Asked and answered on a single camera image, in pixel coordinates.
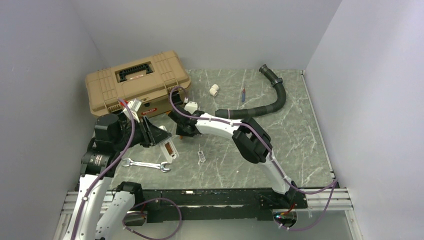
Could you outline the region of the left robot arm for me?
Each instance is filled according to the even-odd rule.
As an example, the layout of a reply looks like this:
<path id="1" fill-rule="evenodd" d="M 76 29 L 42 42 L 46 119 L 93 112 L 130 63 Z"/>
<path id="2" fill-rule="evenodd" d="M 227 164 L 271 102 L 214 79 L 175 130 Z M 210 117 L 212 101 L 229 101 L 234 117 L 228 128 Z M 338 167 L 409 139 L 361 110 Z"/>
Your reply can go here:
<path id="1" fill-rule="evenodd" d="M 94 136 L 81 158 L 79 189 L 65 240 L 109 240 L 122 225 L 127 212 L 144 203 L 141 184 L 120 183 L 111 205 L 101 214 L 104 198 L 125 152 L 136 145 L 149 148 L 168 140 L 172 134 L 153 125 L 147 117 L 140 122 L 124 113 L 97 118 Z"/>

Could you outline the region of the white remote control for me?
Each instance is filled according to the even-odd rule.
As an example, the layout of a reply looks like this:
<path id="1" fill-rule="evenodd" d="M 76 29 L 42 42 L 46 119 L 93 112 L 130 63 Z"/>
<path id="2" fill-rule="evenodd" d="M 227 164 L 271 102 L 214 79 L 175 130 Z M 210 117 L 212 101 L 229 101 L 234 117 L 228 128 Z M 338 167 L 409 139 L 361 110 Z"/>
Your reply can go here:
<path id="1" fill-rule="evenodd" d="M 164 161 L 162 161 L 161 164 L 171 164 L 174 160 L 179 158 L 180 155 L 173 143 L 172 134 L 167 131 L 164 125 L 159 126 L 159 128 L 166 133 L 165 139 L 159 143 L 162 156 L 164 157 Z"/>

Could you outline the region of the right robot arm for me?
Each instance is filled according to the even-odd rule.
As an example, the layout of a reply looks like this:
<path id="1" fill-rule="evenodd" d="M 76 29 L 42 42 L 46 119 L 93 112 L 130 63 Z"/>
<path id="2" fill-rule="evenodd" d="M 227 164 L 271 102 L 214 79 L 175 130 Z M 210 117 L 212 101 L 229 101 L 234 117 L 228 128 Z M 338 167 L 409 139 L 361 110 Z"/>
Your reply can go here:
<path id="1" fill-rule="evenodd" d="M 300 206 L 305 200 L 296 183 L 283 173 L 271 144 L 271 137 L 251 117 L 225 119 L 196 110 L 193 114 L 172 110 L 168 117 L 176 123 L 176 134 L 183 137 L 214 135 L 232 140 L 241 156 L 261 169 L 271 183 L 276 203 L 282 208 Z"/>

